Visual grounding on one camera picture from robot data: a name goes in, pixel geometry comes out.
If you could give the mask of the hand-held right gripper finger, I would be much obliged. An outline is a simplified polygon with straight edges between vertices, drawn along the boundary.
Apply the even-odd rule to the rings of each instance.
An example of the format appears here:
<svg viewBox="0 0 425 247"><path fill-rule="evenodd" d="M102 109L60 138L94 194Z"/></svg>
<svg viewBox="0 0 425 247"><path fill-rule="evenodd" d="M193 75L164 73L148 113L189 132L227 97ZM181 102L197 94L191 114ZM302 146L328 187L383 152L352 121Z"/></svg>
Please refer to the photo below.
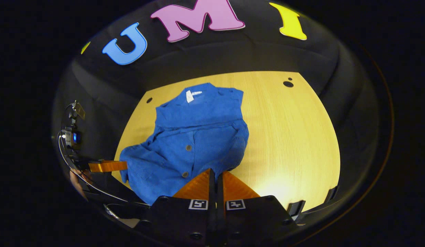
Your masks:
<svg viewBox="0 0 425 247"><path fill-rule="evenodd" d="M279 247L293 241L295 221L273 195L260 196L226 171L219 176L217 229L225 247Z"/></svg>
<svg viewBox="0 0 425 247"><path fill-rule="evenodd" d="M139 221L139 231L168 247L208 247L216 223L214 171L195 177L173 197L160 196Z"/></svg>

